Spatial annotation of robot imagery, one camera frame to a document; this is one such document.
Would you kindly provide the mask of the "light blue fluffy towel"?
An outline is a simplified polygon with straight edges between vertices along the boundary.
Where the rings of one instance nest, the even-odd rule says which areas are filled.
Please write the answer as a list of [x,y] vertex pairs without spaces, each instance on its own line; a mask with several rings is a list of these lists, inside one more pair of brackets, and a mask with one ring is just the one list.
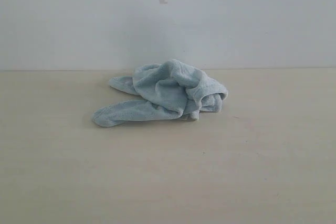
[[113,127],[125,122],[198,120],[200,112],[219,112],[226,87],[203,70],[172,59],[136,68],[133,75],[113,77],[109,86],[138,96],[97,110],[93,122]]

